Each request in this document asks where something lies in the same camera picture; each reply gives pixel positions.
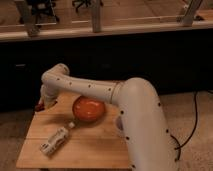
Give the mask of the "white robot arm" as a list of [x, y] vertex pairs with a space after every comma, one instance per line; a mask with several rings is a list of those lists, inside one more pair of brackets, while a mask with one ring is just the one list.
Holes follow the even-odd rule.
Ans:
[[44, 72], [41, 80], [46, 102], [56, 98], [60, 90], [67, 90], [116, 105], [133, 171], [179, 171], [175, 141], [149, 81], [139, 77], [122, 82], [75, 78], [63, 63]]

